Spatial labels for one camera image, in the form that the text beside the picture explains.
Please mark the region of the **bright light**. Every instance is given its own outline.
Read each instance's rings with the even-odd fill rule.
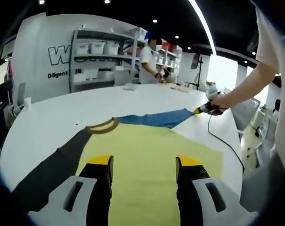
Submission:
[[[188,1],[192,5],[192,7],[194,8],[195,12],[197,13],[197,15],[198,15],[198,17],[199,17],[203,27],[204,27],[204,30],[206,32],[209,44],[210,44],[210,46],[212,48],[212,54],[217,55],[217,51],[216,51],[216,48],[214,46],[214,42],[213,42],[213,39],[212,39],[212,34],[210,33],[209,27],[207,25],[207,22],[206,22],[204,16],[203,16],[202,11],[200,10],[200,8],[199,8],[199,6],[198,6],[198,4],[196,3],[195,0],[188,0]]]

